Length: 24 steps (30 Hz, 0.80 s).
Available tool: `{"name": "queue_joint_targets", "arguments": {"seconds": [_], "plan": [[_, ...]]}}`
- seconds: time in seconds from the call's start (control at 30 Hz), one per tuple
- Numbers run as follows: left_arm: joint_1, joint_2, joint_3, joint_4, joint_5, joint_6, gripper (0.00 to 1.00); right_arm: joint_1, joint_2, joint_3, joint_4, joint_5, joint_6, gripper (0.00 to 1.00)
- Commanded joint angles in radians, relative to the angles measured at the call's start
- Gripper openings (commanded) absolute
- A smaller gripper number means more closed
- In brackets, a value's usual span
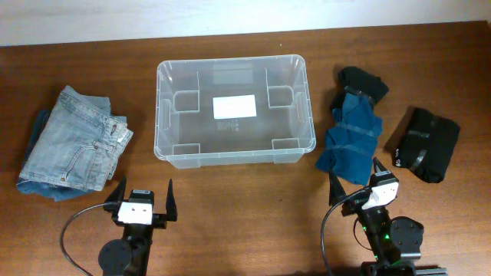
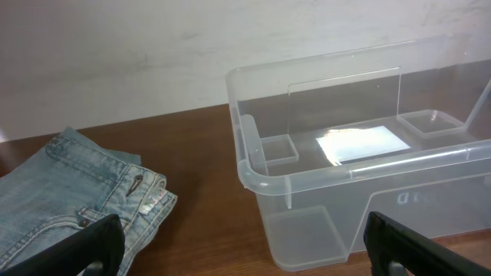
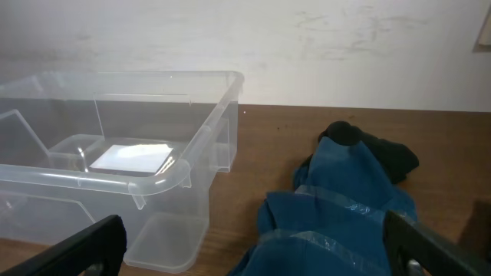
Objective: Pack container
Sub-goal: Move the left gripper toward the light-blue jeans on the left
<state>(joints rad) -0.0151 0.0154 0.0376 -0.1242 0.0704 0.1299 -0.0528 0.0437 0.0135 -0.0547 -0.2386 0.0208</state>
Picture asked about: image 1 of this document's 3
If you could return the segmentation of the light blue jeans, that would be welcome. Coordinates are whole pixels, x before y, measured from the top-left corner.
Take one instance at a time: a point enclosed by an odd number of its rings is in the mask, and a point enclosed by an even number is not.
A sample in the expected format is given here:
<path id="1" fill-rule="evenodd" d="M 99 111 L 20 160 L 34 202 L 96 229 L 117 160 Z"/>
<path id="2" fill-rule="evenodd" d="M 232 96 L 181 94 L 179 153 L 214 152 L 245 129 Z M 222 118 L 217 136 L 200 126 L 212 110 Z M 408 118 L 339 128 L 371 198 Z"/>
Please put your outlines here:
<path id="1" fill-rule="evenodd" d="M 18 186 L 101 191 L 133 136 L 127 119 L 114 116 L 107 97 L 60 93 L 24 164 Z"/>

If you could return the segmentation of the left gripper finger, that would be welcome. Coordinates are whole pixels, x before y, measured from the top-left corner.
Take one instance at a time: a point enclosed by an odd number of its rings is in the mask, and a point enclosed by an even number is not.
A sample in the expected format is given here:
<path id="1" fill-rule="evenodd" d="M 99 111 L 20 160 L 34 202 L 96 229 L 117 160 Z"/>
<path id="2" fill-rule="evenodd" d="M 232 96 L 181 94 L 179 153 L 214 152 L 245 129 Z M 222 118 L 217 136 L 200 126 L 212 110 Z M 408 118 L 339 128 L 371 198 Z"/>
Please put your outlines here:
<path id="1" fill-rule="evenodd" d="M 114 191 L 106 198 L 105 203 L 117 203 L 124 200 L 127 178 L 123 177 Z"/>
<path id="2" fill-rule="evenodd" d="M 166 220 L 168 222 L 176 222 L 178 219 L 178 211 L 176 200 L 173 194 L 173 180 L 169 179 L 167 195 L 166 195 Z"/>

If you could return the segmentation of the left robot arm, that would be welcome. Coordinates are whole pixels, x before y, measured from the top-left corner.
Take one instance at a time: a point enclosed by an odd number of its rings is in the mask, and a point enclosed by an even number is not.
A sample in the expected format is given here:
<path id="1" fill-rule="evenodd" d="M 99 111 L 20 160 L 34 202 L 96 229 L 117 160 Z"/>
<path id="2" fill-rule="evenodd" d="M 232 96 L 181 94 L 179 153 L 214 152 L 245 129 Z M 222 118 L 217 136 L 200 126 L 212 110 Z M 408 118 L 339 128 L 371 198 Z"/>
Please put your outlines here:
<path id="1" fill-rule="evenodd" d="M 104 210 L 114 224 L 124 229 L 122 237 L 107 242 L 100 250 L 98 263 L 104 275 L 145 275 L 153 244 L 153 231 L 167 228 L 178 218 L 173 181 L 167 186 L 166 211 L 155 213 L 154 192 L 134 189 L 124 197 L 126 179 L 122 179 L 105 200 Z"/>

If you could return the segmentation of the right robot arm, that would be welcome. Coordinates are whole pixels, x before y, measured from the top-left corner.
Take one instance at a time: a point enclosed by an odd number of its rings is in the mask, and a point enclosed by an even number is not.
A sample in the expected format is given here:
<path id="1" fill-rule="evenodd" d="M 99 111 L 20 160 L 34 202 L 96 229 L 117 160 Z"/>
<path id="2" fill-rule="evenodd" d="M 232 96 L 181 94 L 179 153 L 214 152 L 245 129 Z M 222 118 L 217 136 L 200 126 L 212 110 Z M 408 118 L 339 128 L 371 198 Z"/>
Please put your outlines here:
<path id="1" fill-rule="evenodd" d="M 333 274 L 325 250 L 325 228 L 330 214 L 342 207 L 346 217 L 356 215 L 355 222 L 361 224 L 375 260 L 361 264 L 360 273 L 367 276 L 447 275 L 447 269 L 440 267 L 418 268 L 420 246 L 423 244 L 424 226 L 406 216 L 391 218 L 387 206 L 397 198 L 399 179 L 379 159 L 373 159 L 374 173 L 367 186 L 348 195 L 338 177 L 331 170 L 329 174 L 331 208 L 321 224 L 321 253 L 330 275 Z"/>

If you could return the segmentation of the dark blue jeans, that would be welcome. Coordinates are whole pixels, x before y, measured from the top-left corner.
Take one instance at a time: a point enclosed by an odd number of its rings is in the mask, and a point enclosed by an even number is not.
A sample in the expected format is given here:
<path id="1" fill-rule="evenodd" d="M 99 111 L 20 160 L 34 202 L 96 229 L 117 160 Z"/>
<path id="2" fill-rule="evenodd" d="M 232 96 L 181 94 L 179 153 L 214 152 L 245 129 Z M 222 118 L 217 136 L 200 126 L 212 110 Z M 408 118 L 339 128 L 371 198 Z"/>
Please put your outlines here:
<path id="1" fill-rule="evenodd" d="M 43 129 L 45 128 L 50 117 L 50 110 L 41 110 L 35 118 L 35 123 L 28 141 L 27 149 L 25 150 L 24 160 L 21 167 L 24 168 L 28 161 L 31 152 L 33 151 L 37 141 L 39 140 Z M 22 177 L 18 178 L 16 187 L 22 194 L 35 194 L 45 198 L 53 199 L 55 202 L 61 202 L 69 199 L 75 199 L 80 196 L 85 196 L 93 192 L 93 190 L 79 190 L 63 186 L 54 186 L 45 182 L 32 182 Z"/>

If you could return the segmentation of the blue taped shirt bundle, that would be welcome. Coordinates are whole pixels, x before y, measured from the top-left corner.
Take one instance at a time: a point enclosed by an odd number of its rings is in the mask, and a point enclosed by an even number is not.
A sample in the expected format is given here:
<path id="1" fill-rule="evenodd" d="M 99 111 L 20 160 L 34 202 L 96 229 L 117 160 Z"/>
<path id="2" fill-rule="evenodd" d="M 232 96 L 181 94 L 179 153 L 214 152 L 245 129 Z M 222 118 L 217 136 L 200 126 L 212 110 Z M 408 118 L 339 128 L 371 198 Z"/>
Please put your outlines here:
<path id="1" fill-rule="evenodd" d="M 366 186 L 383 120 L 374 114 L 366 97 L 353 94 L 346 94 L 342 106 L 333 109 L 332 114 L 335 125 L 326 132 L 325 150 L 316 167 Z"/>

